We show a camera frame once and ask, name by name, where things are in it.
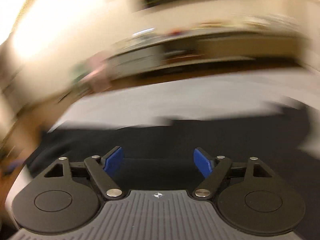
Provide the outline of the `black trousers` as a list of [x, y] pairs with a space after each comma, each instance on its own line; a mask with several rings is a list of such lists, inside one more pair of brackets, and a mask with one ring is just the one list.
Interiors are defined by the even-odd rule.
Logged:
[[104, 155], [115, 146], [124, 160], [115, 176], [124, 190], [192, 190], [202, 180], [193, 152], [233, 161], [258, 157], [299, 192], [306, 213], [298, 232], [307, 239], [319, 236], [319, 161], [300, 146], [312, 132], [312, 110], [297, 103], [272, 115], [212, 120], [168, 120], [164, 126], [120, 129], [57, 128], [45, 133], [27, 159], [35, 177], [57, 158], [82, 161]]

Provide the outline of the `pink plastic child chair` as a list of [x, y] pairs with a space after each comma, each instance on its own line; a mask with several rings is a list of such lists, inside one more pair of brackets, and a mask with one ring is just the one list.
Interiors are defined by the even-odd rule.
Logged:
[[85, 67], [87, 74], [82, 81], [88, 84], [94, 93], [101, 93], [111, 87], [111, 65], [103, 51], [89, 57]]

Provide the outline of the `long low TV cabinet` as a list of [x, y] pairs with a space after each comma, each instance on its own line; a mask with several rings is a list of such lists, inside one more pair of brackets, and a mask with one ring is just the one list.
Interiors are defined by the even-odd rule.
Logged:
[[114, 78], [119, 79], [202, 63], [268, 57], [296, 60], [303, 42], [300, 33], [289, 30], [199, 29], [124, 49], [108, 61]]

